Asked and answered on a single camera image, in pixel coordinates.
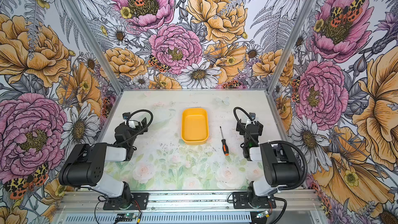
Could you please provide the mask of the orange black screwdriver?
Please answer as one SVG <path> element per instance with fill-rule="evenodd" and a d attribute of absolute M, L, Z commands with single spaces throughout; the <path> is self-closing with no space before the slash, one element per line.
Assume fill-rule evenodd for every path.
<path fill-rule="evenodd" d="M 221 138 L 222 138 L 221 142 L 222 142 L 223 153 L 224 153 L 225 156 L 228 156 L 229 155 L 229 148 L 227 146 L 226 139 L 225 139 L 225 137 L 223 135 L 222 127 L 220 127 L 220 133 L 221 133 Z"/>

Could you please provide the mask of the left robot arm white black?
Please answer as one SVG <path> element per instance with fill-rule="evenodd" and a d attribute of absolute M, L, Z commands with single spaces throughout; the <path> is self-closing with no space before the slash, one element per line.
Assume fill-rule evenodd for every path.
<path fill-rule="evenodd" d="M 107 211 L 145 210 L 148 193 L 132 193 L 127 182 L 114 179 L 104 170 L 107 162 L 130 162 L 136 151 L 136 138 L 148 131 L 152 121 L 149 110 L 124 113 L 123 122 L 115 128 L 113 144 L 76 145 L 60 171 L 60 184 L 99 193 Z"/>

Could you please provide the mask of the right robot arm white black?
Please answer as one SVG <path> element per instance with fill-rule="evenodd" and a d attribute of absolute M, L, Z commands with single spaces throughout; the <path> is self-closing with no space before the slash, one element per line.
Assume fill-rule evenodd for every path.
<path fill-rule="evenodd" d="M 285 141 L 260 143 L 258 138 L 262 135 L 263 125 L 258 121 L 243 123 L 238 120 L 236 130 L 244 137 L 241 144 L 243 157 L 247 161 L 258 162 L 263 175 L 249 181 L 246 193 L 232 194 L 234 208 L 275 208 L 273 196 L 286 188 L 297 188 L 303 178 L 294 148 Z"/>

